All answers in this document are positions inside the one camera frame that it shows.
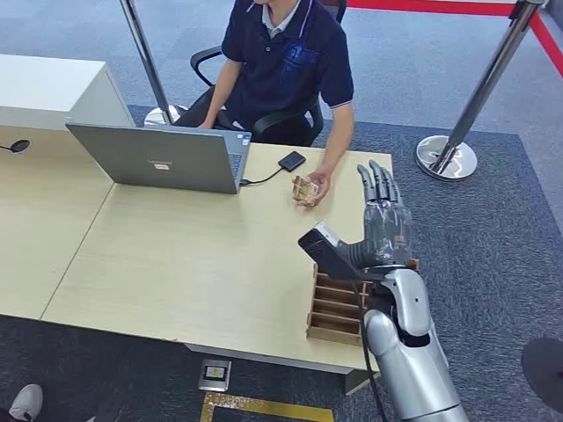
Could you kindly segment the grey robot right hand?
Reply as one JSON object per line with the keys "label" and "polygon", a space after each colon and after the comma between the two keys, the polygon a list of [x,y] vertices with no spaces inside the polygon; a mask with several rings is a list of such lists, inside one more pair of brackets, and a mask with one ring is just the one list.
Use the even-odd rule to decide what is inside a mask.
{"label": "grey robot right hand", "polygon": [[353,244],[340,241],[337,250],[358,269],[406,267],[412,257],[412,219],[399,187],[389,171],[374,160],[367,168],[358,164],[356,169],[365,202],[364,238]]}

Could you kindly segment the person's left hand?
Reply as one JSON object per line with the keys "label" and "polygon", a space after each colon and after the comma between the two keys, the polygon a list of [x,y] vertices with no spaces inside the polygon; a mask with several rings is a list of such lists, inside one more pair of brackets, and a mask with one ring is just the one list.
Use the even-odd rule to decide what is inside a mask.
{"label": "person's left hand", "polygon": [[292,198],[303,207],[315,207],[330,188],[331,175],[326,171],[313,171],[305,177],[292,180]]}

